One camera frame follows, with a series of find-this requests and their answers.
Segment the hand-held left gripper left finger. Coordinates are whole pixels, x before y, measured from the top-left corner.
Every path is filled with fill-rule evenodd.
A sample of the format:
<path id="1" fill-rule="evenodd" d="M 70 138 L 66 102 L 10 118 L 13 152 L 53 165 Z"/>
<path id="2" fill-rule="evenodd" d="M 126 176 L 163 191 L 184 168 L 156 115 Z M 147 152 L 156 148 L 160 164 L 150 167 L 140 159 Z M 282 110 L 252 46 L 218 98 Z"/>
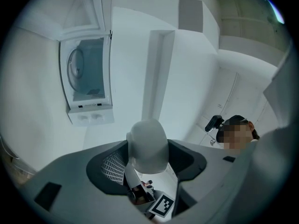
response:
<path id="1" fill-rule="evenodd" d="M 20 188 L 22 197 L 46 224 L 152 224 L 129 200 L 127 187 L 101 170 L 113 153 L 128 156 L 117 141 L 61 156 Z"/>

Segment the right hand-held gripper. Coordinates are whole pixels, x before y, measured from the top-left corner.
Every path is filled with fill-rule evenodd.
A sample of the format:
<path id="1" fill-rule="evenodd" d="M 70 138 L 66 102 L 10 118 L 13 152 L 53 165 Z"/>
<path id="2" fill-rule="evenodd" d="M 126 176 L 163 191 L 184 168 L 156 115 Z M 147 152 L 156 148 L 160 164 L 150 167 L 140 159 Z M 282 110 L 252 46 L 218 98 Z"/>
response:
<path id="1" fill-rule="evenodd" d="M 147 218 L 167 216 L 175 203 L 173 198 L 163 191 L 156 190 L 152 180 L 141 181 L 132 165 L 126 166 L 125 177 L 130 188 L 127 196 L 143 215 Z"/>

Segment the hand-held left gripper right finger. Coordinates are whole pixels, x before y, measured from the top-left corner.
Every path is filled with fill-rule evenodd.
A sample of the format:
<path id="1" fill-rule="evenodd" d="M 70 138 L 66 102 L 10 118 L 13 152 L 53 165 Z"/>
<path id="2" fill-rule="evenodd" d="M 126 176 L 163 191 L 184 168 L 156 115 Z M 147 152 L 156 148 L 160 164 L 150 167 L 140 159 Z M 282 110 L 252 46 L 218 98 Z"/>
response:
<path id="1" fill-rule="evenodd" d="M 240 192 L 250 168 L 253 143 L 232 150 L 169 140 L 169 163 L 178 178 L 170 224 L 245 224 L 248 205 Z"/>

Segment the white microwave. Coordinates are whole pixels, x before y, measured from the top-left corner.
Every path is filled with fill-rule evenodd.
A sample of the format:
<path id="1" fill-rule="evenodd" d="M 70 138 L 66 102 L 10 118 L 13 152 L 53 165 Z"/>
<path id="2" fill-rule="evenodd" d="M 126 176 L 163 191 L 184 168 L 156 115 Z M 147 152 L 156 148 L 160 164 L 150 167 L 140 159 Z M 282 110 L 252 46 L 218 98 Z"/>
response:
<path id="1" fill-rule="evenodd" d="M 18 26 L 58 42 L 58 65 L 74 126 L 95 126 L 114 122 L 110 82 L 112 0 L 31 0 Z M 67 77 L 70 53 L 83 51 L 85 69 L 79 92 Z"/>

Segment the white table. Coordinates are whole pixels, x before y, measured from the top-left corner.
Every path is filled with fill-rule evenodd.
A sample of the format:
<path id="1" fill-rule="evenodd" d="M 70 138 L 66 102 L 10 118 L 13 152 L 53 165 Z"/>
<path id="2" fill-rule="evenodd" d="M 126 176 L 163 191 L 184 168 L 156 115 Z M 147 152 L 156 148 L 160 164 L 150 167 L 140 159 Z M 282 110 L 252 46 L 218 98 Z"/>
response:
<path id="1" fill-rule="evenodd" d="M 66 112 L 58 42 L 14 28 L 0 57 L 0 136 L 9 148 L 36 171 L 82 150 L 86 129 Z"/>

